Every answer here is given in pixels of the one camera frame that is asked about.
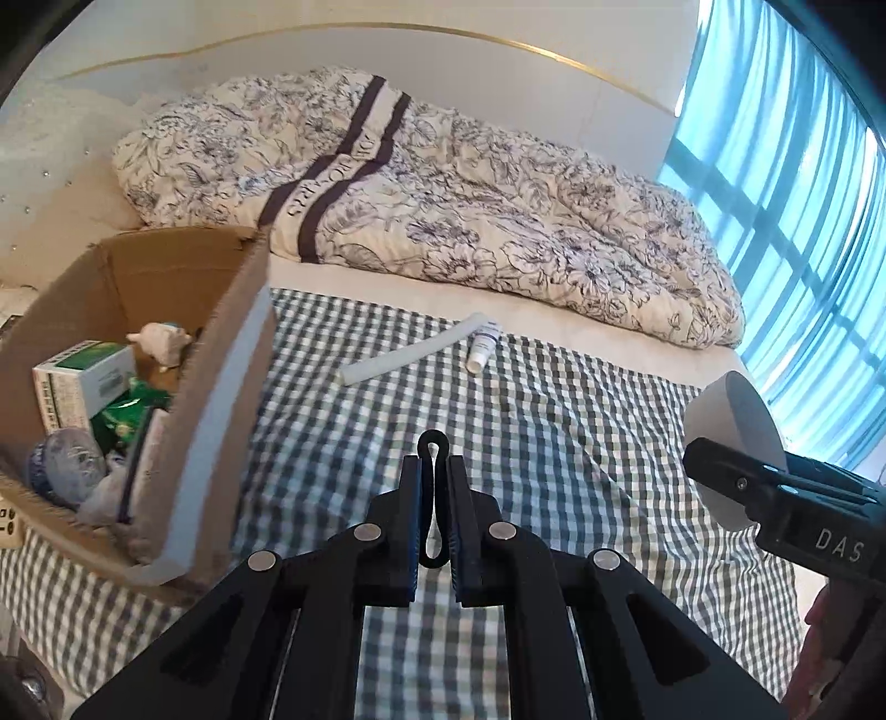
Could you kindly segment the person's right hand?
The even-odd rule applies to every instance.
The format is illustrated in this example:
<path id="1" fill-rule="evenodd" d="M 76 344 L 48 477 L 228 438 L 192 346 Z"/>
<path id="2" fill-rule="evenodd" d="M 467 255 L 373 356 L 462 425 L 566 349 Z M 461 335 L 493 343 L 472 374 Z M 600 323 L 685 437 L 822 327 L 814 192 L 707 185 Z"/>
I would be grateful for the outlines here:
<path id="1" fill-rule="evenodd" d="M 884 599 L 829 580 L 806 614 L 789 718 L 884 717 Z"/>

